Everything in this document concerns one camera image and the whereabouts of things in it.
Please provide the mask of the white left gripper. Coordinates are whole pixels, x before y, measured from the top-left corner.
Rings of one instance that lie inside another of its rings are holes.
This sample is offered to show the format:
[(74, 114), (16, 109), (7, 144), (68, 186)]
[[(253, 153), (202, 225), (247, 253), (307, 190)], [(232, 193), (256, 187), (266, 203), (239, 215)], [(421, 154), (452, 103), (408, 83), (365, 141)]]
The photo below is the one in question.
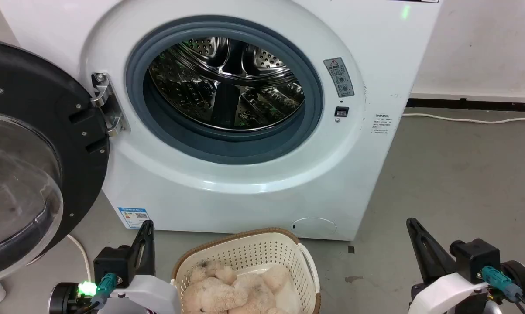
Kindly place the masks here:
[(181, 299), (172, 283), (157, 278), (154, 223), (145, 220), (131, 245), (136, 276), (111, 293), (99, 314), (180, 314)]

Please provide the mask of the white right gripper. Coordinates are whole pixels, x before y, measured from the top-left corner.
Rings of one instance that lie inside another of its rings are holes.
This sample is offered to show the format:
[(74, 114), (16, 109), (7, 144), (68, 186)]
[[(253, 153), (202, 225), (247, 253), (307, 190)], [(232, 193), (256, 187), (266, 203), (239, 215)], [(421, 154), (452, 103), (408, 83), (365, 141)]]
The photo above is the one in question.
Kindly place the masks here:
[(436, 239), (411, 217), (406, 220), (422, 282), (430, 284), (415, 296), (410, 304), (411, 314), (443, 314), (488, 283), (472, 284), (456, 272), (456, 262)]

